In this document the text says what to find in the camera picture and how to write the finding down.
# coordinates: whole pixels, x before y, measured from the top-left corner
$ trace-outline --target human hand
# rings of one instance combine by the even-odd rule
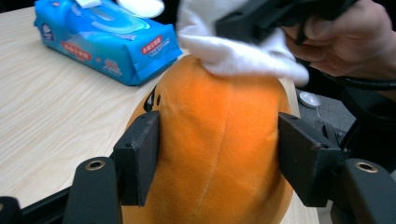
[[[285,27],[295,57],[335,77],[396,79],[396,34],[386,10],[372,0],[359,0],[335,21],[310,18],[307,37],[297,46],[298,25]]]

